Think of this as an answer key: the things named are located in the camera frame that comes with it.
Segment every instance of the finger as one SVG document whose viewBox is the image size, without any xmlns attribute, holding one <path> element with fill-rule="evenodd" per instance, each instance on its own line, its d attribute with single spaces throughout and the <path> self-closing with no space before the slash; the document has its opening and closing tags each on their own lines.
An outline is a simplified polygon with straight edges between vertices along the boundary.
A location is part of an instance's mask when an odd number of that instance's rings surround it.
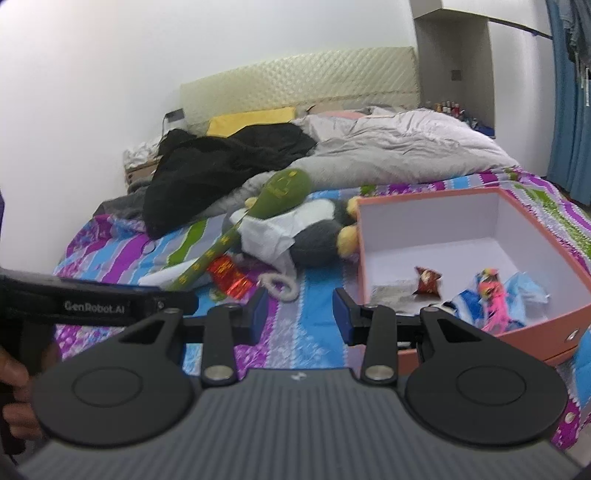
<svg viewBox="0 0 591 480">
<path fill-rule="evenodd" d="M 4 420 L 11 426 L 27 427 L 31 429 L 39 428 L 39 422 L 33 412 L 31 404 L 11 403 L 5 405 L 2 409 Z"/>
<path fill-rule="evenodd" d="M 23 387 L 29 380 L 27 369 L 22 363 L 12 358 L 4 348 L 0 347 L 0 382 Z"/>
<path fill-rule="evenodd" d="M 20 426 L 11 426 L 10 433 L 13 437 L 21 440 L 39 440 L 43 436 L 40 428 L 32 429 Z"/>
<path fill-rule="evenodd" d="M 41 369 L 45 371 L 48 368 L 53 367 L 59 361 L 61 361 L 60 346 L 56 342 L 52 342 L 43 352 L 41 357 Z"/>
<path fill-rule="evenodd" d="M 31 389 L 33 382 L 29 380 L 24 387 L 15 388 L 13 391 L 14 399 L 16 401 L 29 402 L 31 401 Z"/>
</svg>

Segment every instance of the gray comforter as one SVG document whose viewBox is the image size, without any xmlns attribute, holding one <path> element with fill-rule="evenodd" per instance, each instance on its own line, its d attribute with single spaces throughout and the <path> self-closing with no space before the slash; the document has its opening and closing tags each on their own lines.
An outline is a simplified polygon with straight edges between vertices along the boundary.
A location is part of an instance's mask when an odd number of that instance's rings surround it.
<svg viewBox="0 0 591 480">
<path fill-rule="evenodd" d="M 314 189 L 390 183 L 427 183 L 518 165 L 496 142 L 431 110 L 394 114 L 376 108 L 360 119 L 309 115 L 294 121 L 314 138 L 313 152 L 290 167 L 306 171 Z M 274 172 L 249 179 L 199 215 L 208 218 L 256 196 Z"/>
</svg>

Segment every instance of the open box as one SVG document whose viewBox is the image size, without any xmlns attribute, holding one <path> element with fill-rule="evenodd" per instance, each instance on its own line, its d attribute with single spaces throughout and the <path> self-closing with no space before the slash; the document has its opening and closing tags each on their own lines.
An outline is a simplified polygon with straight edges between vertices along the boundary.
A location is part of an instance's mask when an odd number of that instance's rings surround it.
<svg viewBox="0 0 591 480">
<path fill-rule="evenodd" d="M 484 268 L 501 281 L 527 272 L 550 295 L 548 320 L 499 335 L 524 352 L 557 365 L 574 354 L 591 323 L 591 278 L 513 197 L 501 189 L 413 193 L 359 200 L 361 297 L 374 286 L 418 278 L 414 267 L 442 274 L 439 292 L 450 300 Z M 401 374 L 418 358 L 399 352 Z"/>
</svg>

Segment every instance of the quilted headboard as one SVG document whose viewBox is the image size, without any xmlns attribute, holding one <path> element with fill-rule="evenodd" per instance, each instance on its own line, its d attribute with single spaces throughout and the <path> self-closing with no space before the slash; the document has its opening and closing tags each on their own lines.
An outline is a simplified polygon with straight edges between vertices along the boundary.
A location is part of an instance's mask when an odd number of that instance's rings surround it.
<svg viewBox="0 0 591 480">
<path fill-rule="evenodd" d="M 420 101 L 412 47 L 335 50 L 265 61 L 186 83 L 180 93 L 192 131 L 226 113 L 338 100 L 411 109 Z"/>
</svg>

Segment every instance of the power outlet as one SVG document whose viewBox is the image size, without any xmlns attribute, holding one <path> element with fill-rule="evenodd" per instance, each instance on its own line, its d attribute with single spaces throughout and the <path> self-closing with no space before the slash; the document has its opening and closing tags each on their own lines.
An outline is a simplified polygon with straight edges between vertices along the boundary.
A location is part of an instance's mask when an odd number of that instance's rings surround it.
<svg viewBox="0 0 591 480">
<path fill-rule="evenodd" d="M 169 124 L 173 122 L 178 122 L 184 118 L 184 110 L 179 108 L 178 110 L 173 110 L 172 112 L 168 112 L 164 115 L 164 118 L 167 120 Z"/>
</svg>

